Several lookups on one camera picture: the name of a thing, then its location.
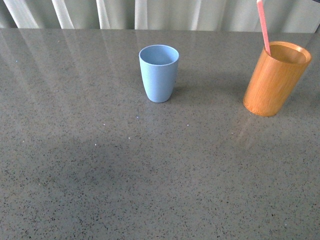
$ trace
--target plastic cup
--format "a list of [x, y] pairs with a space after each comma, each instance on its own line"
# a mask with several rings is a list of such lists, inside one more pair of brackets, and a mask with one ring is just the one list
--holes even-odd
[[166, 102], [174, 89], [179, 52], [167, 45], [151, 45], [139, 52], [143, 86], [147, 97], [155, 103]]
[[276, 115], [312, 60], [311, 54], [290, 42], [270, 42], [263, 48], [243, 98], [244, 106], [264, 117]]

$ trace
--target blue cup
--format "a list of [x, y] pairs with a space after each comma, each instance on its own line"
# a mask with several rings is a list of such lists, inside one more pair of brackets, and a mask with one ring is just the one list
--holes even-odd
[[179, 52], [167, 45], [151, 45], [139, 52], [143, 86], [147, 97], [155, 103], [167, 101], [174, 89]]

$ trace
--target white curtain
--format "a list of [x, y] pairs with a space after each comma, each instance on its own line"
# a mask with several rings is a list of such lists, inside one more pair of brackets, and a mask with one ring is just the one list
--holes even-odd
[[[320, 3], [264, 0], [271, 33], [314, 33]], [[0, 0], [0, 28], [261, 31], [256, 0]]]

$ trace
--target orange cup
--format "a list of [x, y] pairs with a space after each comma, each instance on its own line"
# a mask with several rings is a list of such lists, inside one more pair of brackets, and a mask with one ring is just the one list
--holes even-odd
[[269, 55], [263, 48], [246, 89], [243, 104], [264, 117], [276, 115], [312, 60], [311, 54], [290, 42], [270, 42]]

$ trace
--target quartz countertop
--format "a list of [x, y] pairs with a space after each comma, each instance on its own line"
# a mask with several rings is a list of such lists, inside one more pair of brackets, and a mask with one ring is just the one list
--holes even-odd
[[[259, 32], [0, 29], [1, 239], [320, 239], [320, 34], [280, 112], [242, 100]], [[138, 53], [180, 53], [148, 100]]]

